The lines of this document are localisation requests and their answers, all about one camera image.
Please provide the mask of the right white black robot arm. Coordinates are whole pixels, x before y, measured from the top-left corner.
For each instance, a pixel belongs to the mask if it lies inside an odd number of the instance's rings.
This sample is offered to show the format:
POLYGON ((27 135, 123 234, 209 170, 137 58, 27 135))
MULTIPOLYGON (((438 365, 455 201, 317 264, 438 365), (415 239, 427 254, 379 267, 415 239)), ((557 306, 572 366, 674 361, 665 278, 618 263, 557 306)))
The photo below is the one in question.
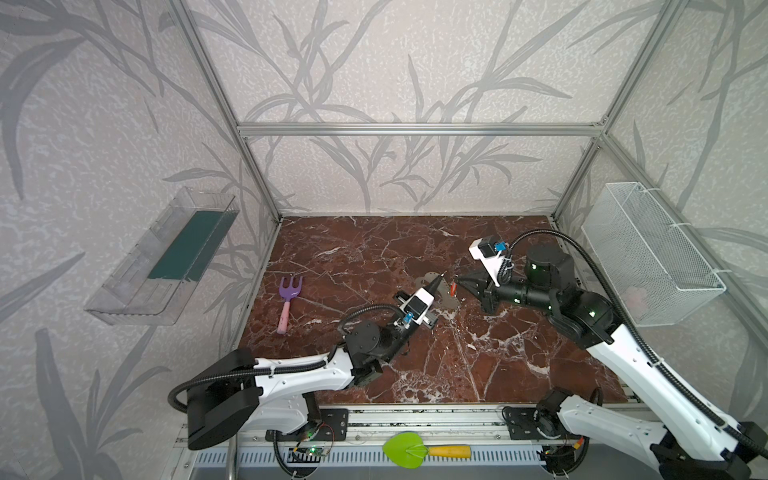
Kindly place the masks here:
POLYGON ((657 417, 644 422, 556 388, 537 406, 545 425, 604 443, 665 479, 750 478, 750 462, 767 453, 766 432, 739 423, 683 381, 623 318, 617 301, 579 287, 574 260, 558 245, 531 246, 520 275, 510 246, 494 236, 475 240, 469 252, 483 268, 456 282, 485 312, 503 303, 544 312, 561 336, 624 380, 657 417))

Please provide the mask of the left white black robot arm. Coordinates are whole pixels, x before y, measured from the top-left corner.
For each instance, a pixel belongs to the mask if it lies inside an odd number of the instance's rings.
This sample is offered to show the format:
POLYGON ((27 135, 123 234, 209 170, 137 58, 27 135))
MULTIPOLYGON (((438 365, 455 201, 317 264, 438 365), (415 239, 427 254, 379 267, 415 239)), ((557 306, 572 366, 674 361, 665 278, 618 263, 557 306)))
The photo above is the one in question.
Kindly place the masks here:
POLYGON ((216 446, 244 426, 289 435, 320 424, 315 393, 379 378, 420 327, 435 326, 431 308, 443 280, 438 275, 412 294, 399 292, 395 304, 351 312, 339 322, 341 342, 325 354, 267 359, 241 348, 174 387, 168 403, 187 417, 188 448, 216 446))

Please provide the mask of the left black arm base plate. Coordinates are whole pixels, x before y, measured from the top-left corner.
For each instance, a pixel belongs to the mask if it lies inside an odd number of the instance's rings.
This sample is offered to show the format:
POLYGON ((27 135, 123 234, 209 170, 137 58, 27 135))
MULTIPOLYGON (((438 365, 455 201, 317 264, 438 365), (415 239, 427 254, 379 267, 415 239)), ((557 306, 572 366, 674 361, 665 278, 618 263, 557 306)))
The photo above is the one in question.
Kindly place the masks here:
POLYGON ((317 419, 310 419, 299 439, 302 441, 344 441, 349 427, 350 411, 346 408, 322 408, 317 419))

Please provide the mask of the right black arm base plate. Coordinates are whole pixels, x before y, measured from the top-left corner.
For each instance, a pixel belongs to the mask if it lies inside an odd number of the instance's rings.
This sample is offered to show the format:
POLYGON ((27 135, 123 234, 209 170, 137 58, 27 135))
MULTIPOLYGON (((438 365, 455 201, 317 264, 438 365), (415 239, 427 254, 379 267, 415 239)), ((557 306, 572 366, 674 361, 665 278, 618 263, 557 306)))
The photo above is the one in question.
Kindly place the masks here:
POLYGON ((511 440, 556 440, 562 432, 547 419, 540 419, 535 407, 504 406, 501 416, 511 440))

